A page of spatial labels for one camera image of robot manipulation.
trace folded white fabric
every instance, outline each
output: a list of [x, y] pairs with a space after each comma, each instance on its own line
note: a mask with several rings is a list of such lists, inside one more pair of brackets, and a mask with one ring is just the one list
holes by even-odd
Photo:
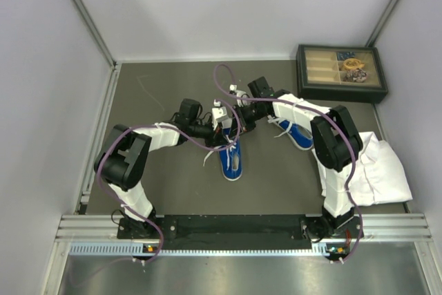
[[[364, 146], [356, 161], [355, 174], [349, 183], [350, 193], [356, 204], [369, 206], [411, 200], [412, 194], [403, 166], [391, 146], [386, 141], [379, 142], [373, 132], [359, 135]], [[318, 161], [315, 150], [312, 151], [318, 163], [322, 195], [326, 196], [327, 183], [332, 185], [345, 181], [352, 165], [347, 165], [340, 173], [327, 171]]]

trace wall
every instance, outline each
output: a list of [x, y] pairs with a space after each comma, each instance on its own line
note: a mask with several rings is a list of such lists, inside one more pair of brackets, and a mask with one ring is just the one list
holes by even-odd
[[0, 293], [36, 294], [109, 68], [70, 0], [0, 0]]
[[118, 60], [288, 59], [364, 45], [389, 0], [84, 0]]
[[425, 212], [442, 253], [442, 2], [401, 0], [377, 47], [390, 93], [379, 106], [404, 164], [414, 205]]

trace blue shoe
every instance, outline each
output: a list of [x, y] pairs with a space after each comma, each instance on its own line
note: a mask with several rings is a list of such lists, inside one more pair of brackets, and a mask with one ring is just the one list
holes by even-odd
[[[223, 129], [222, 131], [229, 142], [233, 142], [227, 136], [230, 129]], [[207, 153], [203, 165], [206, 163], [207, 158], [213, 153], [213, 151]], [[240, 141], [238, 140], [233, 146], [227, 150], [218, 152], [221, 160], [222, 174], [228, 181], [236, 181], [242, 175], [242, 163], [241, 163], [241, 147]]]
[[311, 136], [311, 133], [303, 127], [297, 124], [292, 124], [290, 121], [270, 116], [269, 123], [273, 123], [283, 130], [283, 132], [276, 137], [280, 137], [286, 133], [298, 149], [306, 151], [313, 147], [313, 136]]

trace bimanual robot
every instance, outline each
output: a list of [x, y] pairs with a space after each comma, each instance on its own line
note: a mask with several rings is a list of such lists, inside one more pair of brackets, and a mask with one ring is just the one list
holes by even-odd
[[[339, 135], [336, 135], [335, 130], [325, 118], [307, 109], [327, 114], [345, 134], [354, 156], [358, 157], [363, 144], [345, 107], [326, 108], [298, 99], [289, 91], [275, 92], [264, 77], [252, 81], [248, 87], [253, 98], [247, 98], [248, 95], [244, 91], [239, 91], [235, 85], [230, 87], [232, 95], [242, 98], [233, 106], [238, 115], [239, 126], [237, 119], [230, 116], [226, 107], [219, 103], [215, 103], [211, 109], [209, 119], [204, 120], [200, 118], [201, 104], [192, 99], [184, 99], [179, 111], [170, 121], [156, 124], [153, 128], [134, 129], [131, 132], [128, 131], [127, 126], [123, 125], [113, 128], [97, 156], [94, 168], [98, 171], [101, 167], [102, 179], [109, 183], [109, 187], [125, 204], [125, 218], [120, 220], [119, 238], [152, 238], [154, 236], [152, 227], [140, 216], [157, 224], [164, 223], [165, 226], [166, 221], [157, 218], [154, 206], [146, 197], [140, 180], [149, 152], [165, 146], [180, 145], [188, 140], [174, 129], [179, 129], [189, 137], [203, 139], [207, 147], [230, 145], [232, 149], [226, 149], [224, 154], [220, 154], [223, 174], [228, 180], [235, 180], [241, 174], [240, 160], [234, 160], [235, 154], [232, 154], [234, 149], [239, 149], [239, 142], [234, 142], [234, 138], [238, 132], [244, 135], [254, 130], [256, 121], [267, 117], [270, 122], [277, 121], [281, 128], [291, 130], [293, 132], [291, 139], [295, 140], [301, 148], [308, 149], [313, 142], [319, 162], [330, 170], [341, 172], [345, 165], [352, 162], [348, 145]], [[305, 129], [311, 133], [311, 137], [306, 137], [299, 129]], [[115, 140], [124, 132], [128, 133], [101, 165], [106, 152], [111, 150]], [[344, 225], [350, 225], [355, 219], [357, 218], [354, 217], [354, 206], [347, 197], [347, 191], [342, 183], [341, 188], [327, 188], [321, 217], [303, 216], [296, 226], [300, 227], [299, 231], [305, 239], [316, 242], [339, 234]], [[175, 243], [177, 235], [169, 234], [169, 236], [171, 243]]]

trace metal corner post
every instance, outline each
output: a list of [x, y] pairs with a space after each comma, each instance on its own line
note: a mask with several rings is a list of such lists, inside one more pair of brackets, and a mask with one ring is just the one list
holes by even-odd
[[390, 0], [390, 2], [387, 4], [387, 7], [384, 9], [381, 17], [379, 18], [376, 26], [373, 29], [372, 34], [370, 35], [369, 39], [367, 40], [367, 43], [365, 46], [367, 47], [373, 47], [376, 43], [376, 40], [378, 39], [379, 35], [382, 32], [382, 29], [384, 29], [385, 24], [388, 22], [388, 19], [391, 17], [396, 5], [398, 4], [400, 0]]
[[109, 51], [106, 43], [103, 40], [103, 37], [100, 35], [97, 26], [95, 25], [92, 17], [89, 15], [88, 10], [86, 9], [82, 0], [72, 0], [74, 6], [76, 7], [81, 19], [86, 25], [91, 37], [94, 42], [97, 44], [100, 52], [103, 54], [104, 58], [108, 62], [109, 66], [114, 68], [116, 65], [116, 61], [113, 59], [111, 52]]

